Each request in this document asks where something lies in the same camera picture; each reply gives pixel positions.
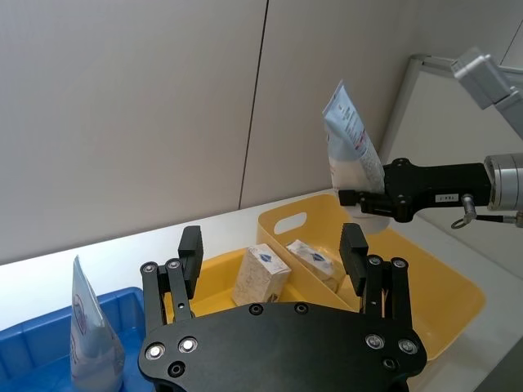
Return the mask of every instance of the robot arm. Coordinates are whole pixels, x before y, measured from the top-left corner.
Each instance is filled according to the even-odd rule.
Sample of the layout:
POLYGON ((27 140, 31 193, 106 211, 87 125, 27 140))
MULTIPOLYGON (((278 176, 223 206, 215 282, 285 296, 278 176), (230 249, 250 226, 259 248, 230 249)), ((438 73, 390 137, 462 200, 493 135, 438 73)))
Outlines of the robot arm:
MULTIPOLYGON (((490 55, 472 49, 451 66, 454 76, 482 108, 494 105, 523 139, 523 95, 490 55)), ((464 207, 459 229, 472 220, 512 223, 523 227, 523 154, 486 157, 485 162, 418 167, 399 158, 384 167, 385 193, 340 190, 340 204, 359 204, 362 212, 409 222, 424 208, 464 207), (477 215, 475 206, 491 211, 516 211, 515 216, 477 215)))

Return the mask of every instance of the gray wall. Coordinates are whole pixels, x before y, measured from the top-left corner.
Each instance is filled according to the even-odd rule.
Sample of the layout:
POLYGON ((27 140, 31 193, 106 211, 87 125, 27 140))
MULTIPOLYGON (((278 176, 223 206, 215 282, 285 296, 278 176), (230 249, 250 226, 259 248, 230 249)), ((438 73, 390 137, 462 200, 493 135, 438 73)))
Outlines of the gray wall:
POLYGON ((378 145, 414 0, 271 0, 241 207, 331 186, 321 111, 340 79, 378 145))
POLYGON ((523 21, 519 25, 517 34, 503 61, 503 65, 513 68, 523 68, 523 21))
POLYGON ((513 3, 0 1, 0 264, 329 187, 339 79, 379 146, 409 54, 513 3))
POLYGON ((419 0, 414 46, 447 58, 479 46, 501 61, 522 18, 521 0, 419 0))
POLYGON ((0 263, 236 209, 264 13, 0 1, 0 263))

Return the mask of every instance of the cardboard box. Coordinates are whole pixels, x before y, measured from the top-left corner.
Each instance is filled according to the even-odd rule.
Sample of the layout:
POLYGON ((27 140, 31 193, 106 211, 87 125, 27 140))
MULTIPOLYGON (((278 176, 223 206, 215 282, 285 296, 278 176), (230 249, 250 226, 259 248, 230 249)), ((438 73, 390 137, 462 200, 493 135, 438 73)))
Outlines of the cardboard box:
POLYGON ((337 292, 346 275, 341 265, 299 239, 287 245, 287 249, 328 288, 337 292))
POLYGON ((276 302, 291 269, 265 243, 245 252, 232 299, 236 305, 276 302))

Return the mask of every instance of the white table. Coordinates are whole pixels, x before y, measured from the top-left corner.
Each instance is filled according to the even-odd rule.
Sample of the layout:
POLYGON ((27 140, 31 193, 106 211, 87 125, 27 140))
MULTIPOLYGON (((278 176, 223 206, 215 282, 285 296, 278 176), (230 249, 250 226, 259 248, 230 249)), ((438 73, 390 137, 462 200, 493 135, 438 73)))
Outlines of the white table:
MULTIPOLYGON (((77 254, 96 294, 141 287, 140 265, 176 257, 186 225, 201 226, 205 258, 210 258, 255 243, 258 215, 300 198, 0 266, 0 330, 70 305, 77 254)), ((473 391, 523 336, 523 281, 420 218, 409 224, 392 222, 391 227, 467 276, 487 297, 467 330, 411 380, 411 390, 473 391)))

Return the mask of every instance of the blue plastic tray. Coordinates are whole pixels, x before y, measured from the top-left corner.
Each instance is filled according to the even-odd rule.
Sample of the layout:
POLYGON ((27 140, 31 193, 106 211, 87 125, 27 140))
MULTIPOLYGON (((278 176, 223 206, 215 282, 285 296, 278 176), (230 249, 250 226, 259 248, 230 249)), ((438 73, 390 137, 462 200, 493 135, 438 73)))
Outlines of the blue plastic tray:
MULTIPOLYGON (((99 296, 101 308, 125 349, 121 392, 150 392, 138 370, 145 336, 143 292, 130 287, 99 296)), ((71 308, 0 332, 0 392, 74 391, 70 380, 71 308)))

